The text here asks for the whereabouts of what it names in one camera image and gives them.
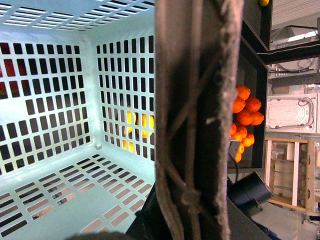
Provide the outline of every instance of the light blue basket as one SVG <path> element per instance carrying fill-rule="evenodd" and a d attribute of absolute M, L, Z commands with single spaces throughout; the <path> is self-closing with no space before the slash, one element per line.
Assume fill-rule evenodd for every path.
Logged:
<path fill-rule="evenodd" d="M 0 0 L 0 23 L 0 239 L 125 232 L 155 181 L 154 1 Z"/>

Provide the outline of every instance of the basket floor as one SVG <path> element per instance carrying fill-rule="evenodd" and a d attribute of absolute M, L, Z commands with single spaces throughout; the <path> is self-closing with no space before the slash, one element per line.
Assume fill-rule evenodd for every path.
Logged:
<path fill-rule="evenodd" d="M 20 173 L 5 179 L 7 187 L 0 192 L 3 239 L 125 232 L 154 183 L 153 162 L 119 162 L 117 153 L 110 152 L 87 149 L 63 164 L 27 169 L 25 178 Z"/>

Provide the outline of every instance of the wooden frame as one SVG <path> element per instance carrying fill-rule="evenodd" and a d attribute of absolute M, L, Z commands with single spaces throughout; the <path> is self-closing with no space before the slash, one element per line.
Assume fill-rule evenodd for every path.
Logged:
<path fill-rule="evenodd" d="M 266 137 L 266 158 L 265 158 L 265 183 L 272 189 L 275 183 L 275 172 L 271 169 L 275 168 L 276 160 L 272 159 L 272 143 L 294 143 L 293 151 L 293 175 L 292 175 L 292 198 L 275 194 L 270 203 L 278 204 L 300 211 L 314 212 L 315 202 L 315 142 L 299 139 L 286 139 L 286 138 L 270 138 Z M 300 158 L 300 145 L 307 144 L 306 162 L 301 165 Z M 305 181 L 305 204 L 302 206 L 298 203 L 299 184 Z"/>

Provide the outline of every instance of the white appliance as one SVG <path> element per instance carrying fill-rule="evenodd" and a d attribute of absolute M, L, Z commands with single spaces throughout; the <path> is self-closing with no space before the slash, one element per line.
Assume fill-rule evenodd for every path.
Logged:
<path fill-rule="evenodd" d="M 320 133 L 319 93 L 267 97 L 266 132 Z"/>

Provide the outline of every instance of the floor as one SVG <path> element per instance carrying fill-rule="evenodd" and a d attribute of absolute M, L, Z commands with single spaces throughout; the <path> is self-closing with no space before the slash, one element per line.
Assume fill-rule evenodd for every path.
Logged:
<path fill-rule="evenodd" d="M 253 219 L 276 233 L 281 240 L 317 239 L 317 231 L 320 231 L 319 222 L 315 221 L 316 225 L 309 222 L 302 224 L 303 212 L 291 211 L 289 208 L 281 208 L 268 202 L 261 206 L 264 211 L 253 216 Z"/>

